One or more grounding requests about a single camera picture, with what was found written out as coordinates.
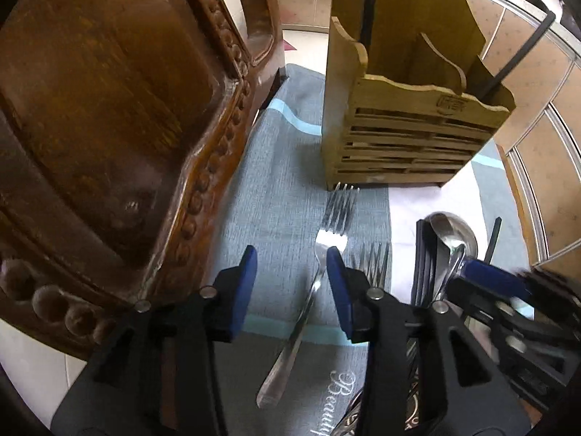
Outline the black chopstick bundle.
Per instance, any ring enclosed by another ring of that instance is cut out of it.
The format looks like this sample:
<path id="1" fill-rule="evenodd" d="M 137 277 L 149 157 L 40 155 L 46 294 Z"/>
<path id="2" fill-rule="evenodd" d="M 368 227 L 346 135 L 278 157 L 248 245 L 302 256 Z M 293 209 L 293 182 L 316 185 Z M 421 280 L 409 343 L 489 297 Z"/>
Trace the black chopstick bundle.
<path id="1" fill-rule="evenodd" d="M 437 236 L 430 223 L 420 219 L 415 225 L 415 272 L 411 292 L 411 304 L 426 307 L 434 292 L 437 265 Z"/>

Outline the carved wooden chair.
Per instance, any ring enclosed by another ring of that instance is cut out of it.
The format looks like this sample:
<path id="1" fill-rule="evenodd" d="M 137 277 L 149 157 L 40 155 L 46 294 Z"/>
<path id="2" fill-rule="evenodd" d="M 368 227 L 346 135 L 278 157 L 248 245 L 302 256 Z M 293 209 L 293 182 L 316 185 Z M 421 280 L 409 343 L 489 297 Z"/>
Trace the carved wooden chair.
<path id="1" fill-rule="evenodd" d="M 284 73 L 277 0 L 1 0 L 1 317 L 87 359 L 209 279 Z"/>

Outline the silver fork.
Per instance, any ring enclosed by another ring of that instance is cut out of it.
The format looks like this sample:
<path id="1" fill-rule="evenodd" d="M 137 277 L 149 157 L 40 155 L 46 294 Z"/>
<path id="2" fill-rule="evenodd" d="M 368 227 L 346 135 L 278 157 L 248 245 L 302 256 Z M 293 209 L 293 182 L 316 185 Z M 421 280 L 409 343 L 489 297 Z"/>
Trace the silver fork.
<path id="1" fill-rule="evenodd" d="M 339 182 L 327 198 L 324 215 L 314 243 L 314 256 L 317 261 L 316 272 L 292 332 L 257 393 L 255 403 L 259 409 L 275 407 L 285 393 L 311 309 L 326 273 L 327 250 L 336 247 L 340 252 L 343 252 L 346 249 L 348 228 L 353 219 L 357 194 L 357 187 Z"/>
<path id="2" fill-rule="evenodd" d="M 352 265 L 364 272 L 371 287 L 385 289 L 387 269 L 389 265 L 389 244 L 373 242 L 369 246 L 361 246 L 358 258 L 352 255 Z M 332 430 L 332 436 L 354 435 L 357 428 L 357 418 L 361 411 L 363 388 L 360 388 L 350 400 L 346 412 Z"/>

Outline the single black chopstick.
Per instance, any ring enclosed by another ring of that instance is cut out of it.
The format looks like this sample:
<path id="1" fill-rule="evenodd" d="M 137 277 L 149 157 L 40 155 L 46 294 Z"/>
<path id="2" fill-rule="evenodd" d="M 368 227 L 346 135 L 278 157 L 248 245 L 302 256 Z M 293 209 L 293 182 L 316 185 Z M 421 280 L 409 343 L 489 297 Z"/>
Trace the single black chopstick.
<path id="1" fill-rule="evenodd" d="M 501 225 L 502 225 L 502 218 L 501 217 L 497 217 L 494 220 L 494 224 L 492 227 L 492 231 L 491 231 L 491 237 L 489 238 L 488 244 L 487 244 L 487 251 L 484 254 L 484 262 L 487 264 L 491 263 L 495 248 L 496 248 L 496 244 L 498 241 L 498 236 L 499 236 L 499 232 L 501 229 Z"/>

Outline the wooden utensil holder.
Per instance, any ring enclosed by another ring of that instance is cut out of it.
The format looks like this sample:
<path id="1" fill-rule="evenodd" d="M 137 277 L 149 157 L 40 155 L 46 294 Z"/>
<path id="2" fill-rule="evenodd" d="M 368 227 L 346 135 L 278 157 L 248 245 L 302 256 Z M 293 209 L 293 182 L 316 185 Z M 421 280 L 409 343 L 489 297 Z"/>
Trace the wooden utensil holder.
<path id="1" fill-rule="evenodd" d="M 332 0 L 322 119 L 328 187 L 443 185 L 515 108 L 480 57 L 485 38 L 467 0 Z"/>

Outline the silver spoon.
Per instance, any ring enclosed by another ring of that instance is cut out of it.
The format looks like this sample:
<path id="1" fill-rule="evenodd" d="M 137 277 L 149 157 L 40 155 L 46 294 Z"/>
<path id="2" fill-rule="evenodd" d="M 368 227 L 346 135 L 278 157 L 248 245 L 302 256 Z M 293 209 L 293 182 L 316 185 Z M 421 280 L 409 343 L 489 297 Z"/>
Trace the silver spoon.
<path id="1" fill-rule="evenodd" d="M 427 218 L 440 242 L 449 250 L 448 263 L 442 272 L 436 274 L 436 288 L 433 300 L 443 300 L 447 283 L 460 272 L 467 258 L 476 258 L 479 246 L 470 226 L 457 215 L 436 211 Z"/>

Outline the grey blue placemat cloth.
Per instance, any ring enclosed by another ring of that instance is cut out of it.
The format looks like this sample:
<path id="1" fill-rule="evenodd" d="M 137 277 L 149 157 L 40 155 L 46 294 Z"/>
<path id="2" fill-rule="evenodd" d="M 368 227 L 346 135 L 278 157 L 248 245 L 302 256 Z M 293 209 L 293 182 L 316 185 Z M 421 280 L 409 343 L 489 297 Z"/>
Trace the grey blue placemat cloth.
<path id="1" fill-rule="evenodd" d="M 244 248 L 258 273 L 241 334 L 218 344 L 220 390 L 232 435 L 327 435 L 364 381 L 367 347 L 341 330 L 329 286 L 322 286 L 280 403 L 261 409 L 256 394 L 292 331 L 316 270 L 315 236 L 327 201 L 321 158 L 324 77 L 291 65 L 252 133 L 234 177 L 214 266 L 233 266 Z M 386 287 L 408 301 L 415 266 L 415 224 L 449 211 L 486 244 L 501 231 L 494 265 L 524 269 L 529 258 L 516 206 L 494 144 L 487 144 L 443 187 L 364 188 L 348 231 L 347 263 L 373 244 L 390 250 Z"/>

